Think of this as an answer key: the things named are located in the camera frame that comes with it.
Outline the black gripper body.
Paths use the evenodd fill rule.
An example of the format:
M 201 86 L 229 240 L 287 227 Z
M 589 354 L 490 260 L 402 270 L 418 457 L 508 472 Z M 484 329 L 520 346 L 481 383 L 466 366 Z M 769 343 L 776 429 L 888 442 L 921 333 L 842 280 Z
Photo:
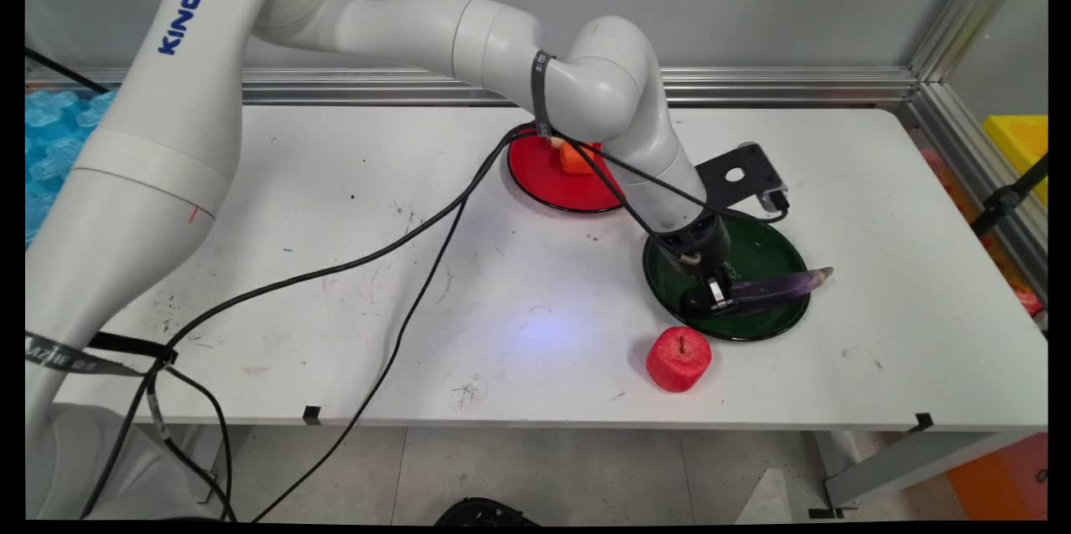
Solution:
M 725 260 L 731 242 L 722 214 L 704 211 L 700 218 L 685 228 L 655 238 L 658 250 L 672 271 L 704 284 L 728 280 Z

